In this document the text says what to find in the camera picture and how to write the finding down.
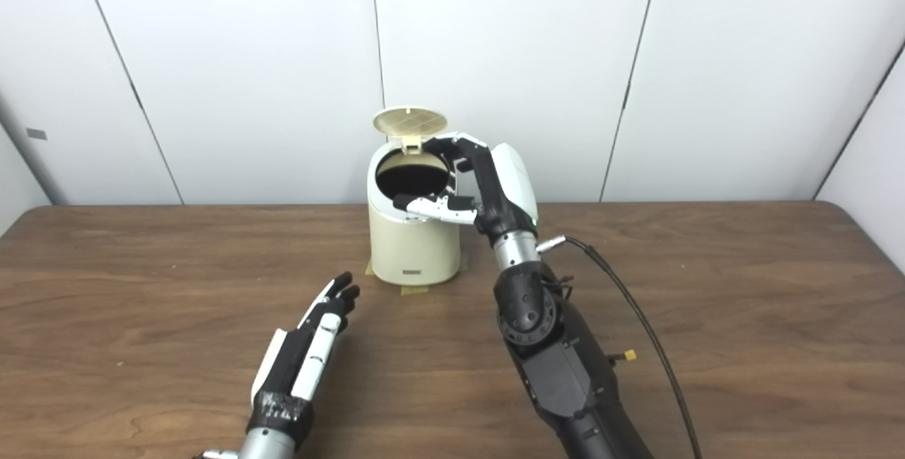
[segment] silver metal cylinder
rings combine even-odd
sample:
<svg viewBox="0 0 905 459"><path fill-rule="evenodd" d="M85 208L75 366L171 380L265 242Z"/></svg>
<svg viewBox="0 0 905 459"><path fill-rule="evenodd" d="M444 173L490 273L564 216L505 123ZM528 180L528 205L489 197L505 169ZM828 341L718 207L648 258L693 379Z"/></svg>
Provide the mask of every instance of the silver metal cylinder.
<svg viewBox="0 0 905 459"><path fill-rule="evenodd" d="M503 234L500 240L494 243L494 253L501 271L530 260L540 260L540 254L537 253L537 239L529 231L513 231L513 233Z"/></svg>
<svg viewBox="0 0 905 459"><path fill-rule="evenodd" d="M239 459L292 459L295 442L288 434L255 427L245 435Z"/></svg>
<svg viewBox="0 0 905 459"><path fill-rule="evenodd" d="M239 452L235 450L205 450L201 459L239 459Z"/></svg>
<svg viewBox="0 0 905 459"><path fill-rule="evenodd" d="M539 253L540 255L544 255L544 253L550 252L550 250L556 249L556 247L559 247L560 245L562 245L565 242L566 242L566 237L562 236L562 234L560 234L560 236L554 236L553 238L550 238L546 242L538 243L537 244L537 253Z"/></svg>

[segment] black cable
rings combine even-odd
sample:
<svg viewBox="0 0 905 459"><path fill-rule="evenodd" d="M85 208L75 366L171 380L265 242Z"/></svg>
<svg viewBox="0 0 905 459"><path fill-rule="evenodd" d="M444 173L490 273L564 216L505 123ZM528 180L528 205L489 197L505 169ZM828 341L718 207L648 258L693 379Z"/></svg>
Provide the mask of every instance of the black cable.
<svg viewBox="0 0 905 459"><path fill-rule="evenodd" d="M647 317L644 316L644 311L641 310L641 306L634 300L634 297L630 294L628 288L625 287L625 284L621 281L617 273L613 271L613 268L609 265L607 260L602 258L594 247L569 236L566 236L566 242L572 243L574 246L579 247L579 249L584 250L585 254L588 254L588 257L591 258L594 263L597 263L597 266L607 273L607 275L610 276L610 279L613 279L614 284L617 285L617 288L619 288L619 291L623 294L625 301L628 302L631 310L634 311L638 320L641 321L644 331L647 332L647 337L650 337L650 343L653 344L657 356L660 357L660 363L663 364L663 370L666 371L666 378L670 379L672 392L675 394L676 402L679 404L679 413L682 413L682 420L685 421L685 429L688 431L688 439L689 442L691 442L691 451L695 459L702 459L701 446L698 444L698 434L694 432L694 424L691 422L691 413L688 411L688 404L685 403L685 395L682 394L682 387L679 386L679 381L676 379L675 372L672 371L670 360L666 358L666 351L663 350L663 345L660 344L660 340L657 339L656 332L654 332L653 327L650 326L650 321L647 321Z"/></svg>
<svg viewBox="0 0 905 459"><path fill-rule="evenodd" d="M563 298L565 300L568 300L572 296L572 286L570 286L568 282L572 279L575 279L575 277L566 275L556 282L541 281L540 283L546 286L547 289L553 289L553 291L556 291L557 294L561 294L561 292L565 289L566 293L565 295L563 295Z"/></svg>

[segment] robotic hand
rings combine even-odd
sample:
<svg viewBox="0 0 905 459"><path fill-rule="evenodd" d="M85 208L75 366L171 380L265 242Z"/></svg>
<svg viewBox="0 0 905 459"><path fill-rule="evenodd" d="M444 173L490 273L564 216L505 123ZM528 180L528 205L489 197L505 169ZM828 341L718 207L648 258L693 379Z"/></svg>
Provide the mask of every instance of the robotic hand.
<svg viewBox="0 0 905 459"><path fill-rule="evenodd" d="M481 204L469 197L399 195L394 206L451 223L473 223L489 238L501 274L494 285L498 327L537 414L570 459L653 459L619 400L615 360L564 296L540 254L564 237L537 244L537 202L524 163L507 144L452 133L423 150L460 172L474 171Z"/></svg>
<svg viewBox="0 0 905 459"><path fill-rule="evenodd" d="M252 383L252 416L242 450L207 450L195 459L292 459L314 424L311 399L333 341L355 310L358 286L345 272L327 283L291 331L276 330Z"/></svg>

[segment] black tape wrap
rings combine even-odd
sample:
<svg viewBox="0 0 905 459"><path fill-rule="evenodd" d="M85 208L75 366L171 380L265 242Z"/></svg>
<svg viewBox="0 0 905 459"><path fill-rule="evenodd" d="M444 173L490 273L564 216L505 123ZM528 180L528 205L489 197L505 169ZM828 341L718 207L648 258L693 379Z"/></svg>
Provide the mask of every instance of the black tape wrap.
<svg viewBox="0 0 905 459"><path fill-rule="evenodd" d="M255 395L255 409L245 433L259 427L280 431L294 440L298 452L313 426L314 404L311 401L261 390Z"/></svg>

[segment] trash can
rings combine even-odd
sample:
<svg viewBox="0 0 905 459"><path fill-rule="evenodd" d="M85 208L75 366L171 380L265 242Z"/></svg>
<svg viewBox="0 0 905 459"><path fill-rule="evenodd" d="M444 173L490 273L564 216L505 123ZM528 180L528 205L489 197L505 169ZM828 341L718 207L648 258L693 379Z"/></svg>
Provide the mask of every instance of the trash can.
<svg viewBox="0 0 905 459"><path fill-rule="evenodd" d="M368 166L371 269L381 281L405 286L447 281L459 271L459 226L393 207L398 194L455 195L455 167L421 150L446 128L446 118L424 108L389 108L376 115L374 127L389 142Z"/></svg>

